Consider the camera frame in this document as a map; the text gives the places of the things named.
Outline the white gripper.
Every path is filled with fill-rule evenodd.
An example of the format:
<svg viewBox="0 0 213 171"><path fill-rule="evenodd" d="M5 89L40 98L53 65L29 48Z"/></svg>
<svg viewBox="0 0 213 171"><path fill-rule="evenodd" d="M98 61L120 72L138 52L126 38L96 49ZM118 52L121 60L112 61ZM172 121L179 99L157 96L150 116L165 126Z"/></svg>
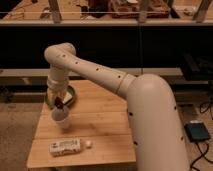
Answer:
<svg viewBox="0 0 213 171"><path fill-rule="evenodd" d="M60 99L64 99L67 87L68 87L68 81L55 81L52 79L47 80L47 97L50 102L54 102L57 97Z"/></svg>

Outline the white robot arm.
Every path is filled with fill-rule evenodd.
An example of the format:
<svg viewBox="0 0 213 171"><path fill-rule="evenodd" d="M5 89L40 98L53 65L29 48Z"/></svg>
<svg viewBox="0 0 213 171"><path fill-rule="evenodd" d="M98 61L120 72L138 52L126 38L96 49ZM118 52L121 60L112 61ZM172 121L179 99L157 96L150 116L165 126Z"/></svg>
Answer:
<svg viewBox="0 0 213 171"><path fill-rule="evenodd" d="M137 171L190 170L175 97L162 77L135 77L80 59L70 43L49 46L44 56L50 64L50 96L66 90L73 71L126 100Z"/></svg>

